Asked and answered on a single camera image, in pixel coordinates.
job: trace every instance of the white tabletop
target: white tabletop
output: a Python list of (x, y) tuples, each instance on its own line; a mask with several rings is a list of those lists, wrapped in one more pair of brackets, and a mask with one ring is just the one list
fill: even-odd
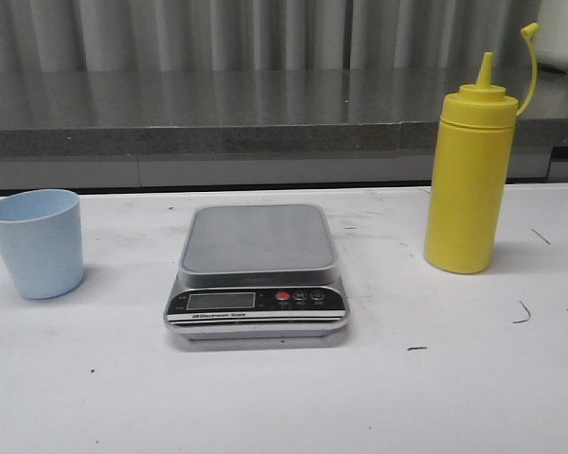
[[(280, 202), (327, 214), (346, 336), (186, 348), (162, 312), (193, 210)], [(428, 203), (428, 188), (83, 197), (78, 289), (25, 300), (0, 260), (0, 453), (568, 453), (568, 184), (508, 187), (477, 275), (423, 260)]]

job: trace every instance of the corrugated metal wall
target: corrugated metal wall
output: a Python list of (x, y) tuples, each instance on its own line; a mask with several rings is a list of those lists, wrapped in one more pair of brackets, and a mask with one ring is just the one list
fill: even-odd
[(0, 0), (0, 72), (527, 65), (540, 0)]

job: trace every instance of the black button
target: black button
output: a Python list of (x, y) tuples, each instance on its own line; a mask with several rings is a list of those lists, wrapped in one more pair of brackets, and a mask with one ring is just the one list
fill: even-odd
[(307, 300), (307, 292), (304, 290), (297, 290), (294, 294), (293, 294), (293, 298), (296, 301), (301, 301), (301, 300)]
[(314, 290), (310, 294), (310, 297), (313, 299), (313, 301), (323, 301), (324, 298), (326, 298), (326, 295), (322, 290)]

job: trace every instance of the nozzle cap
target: nozzle cap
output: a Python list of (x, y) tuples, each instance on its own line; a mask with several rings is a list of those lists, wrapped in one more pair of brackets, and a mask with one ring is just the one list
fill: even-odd
[(486, 52), (475, 83), (461, 85), (444, 99), (442, 120), (468, 128), (505, 128), (515, 124), (518, 100), (492, 85), (492, 52)]

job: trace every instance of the red button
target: red button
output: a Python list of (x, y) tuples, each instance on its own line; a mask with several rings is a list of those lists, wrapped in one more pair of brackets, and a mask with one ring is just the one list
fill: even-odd
[(275, 294), (278, 301), (286, 301), (291, 299), (291, 294), (288, 291), (281, 290)]

